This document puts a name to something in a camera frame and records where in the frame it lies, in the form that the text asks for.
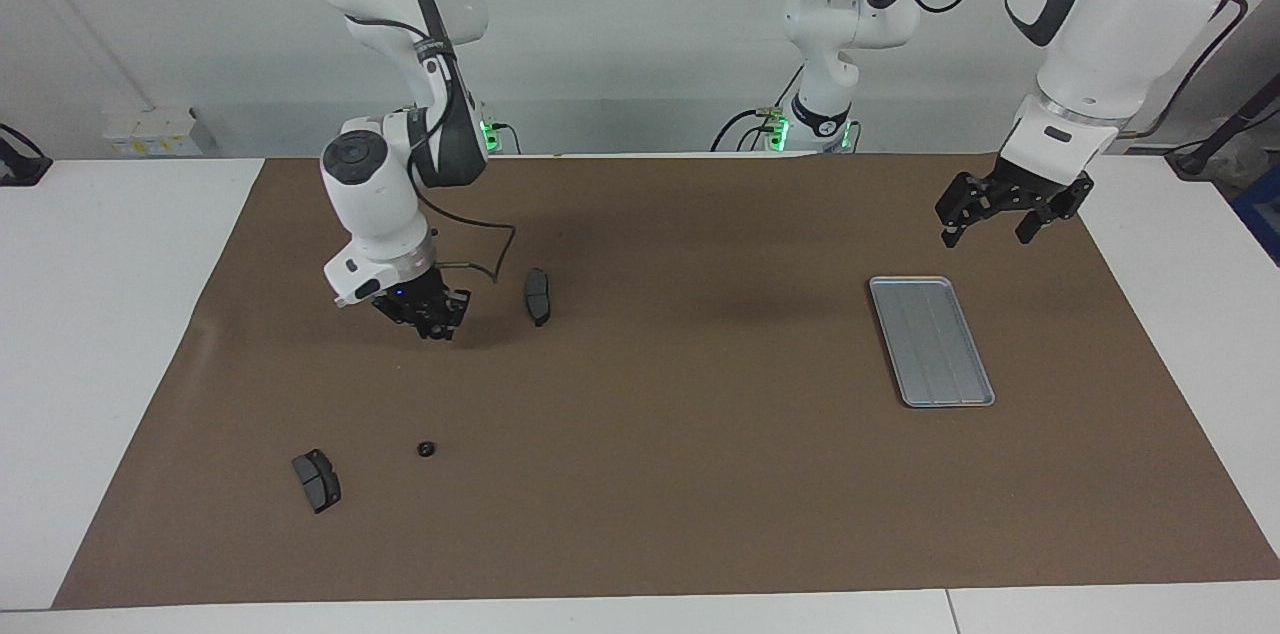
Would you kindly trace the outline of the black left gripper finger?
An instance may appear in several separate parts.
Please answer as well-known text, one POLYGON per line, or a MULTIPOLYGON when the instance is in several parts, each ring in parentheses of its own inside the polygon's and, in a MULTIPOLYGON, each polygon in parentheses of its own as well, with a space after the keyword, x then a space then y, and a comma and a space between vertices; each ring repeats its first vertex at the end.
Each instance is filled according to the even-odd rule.
POLYGON ((1073 219, 1093 188, 1094 181, 1087 172, 1083 172, 1069 187, 1056 195, 1048 199, 1037 197, 1015 228, 1018 241, 1021 245, 1029 245, 1046 227, 1057 220, 1073 219))
POLYGON ((969 172, 956 174, 934 205, 943 245, 955 248, 969 227, 998 215, 1002 195, 1004 183, 1000 181, 969 172))

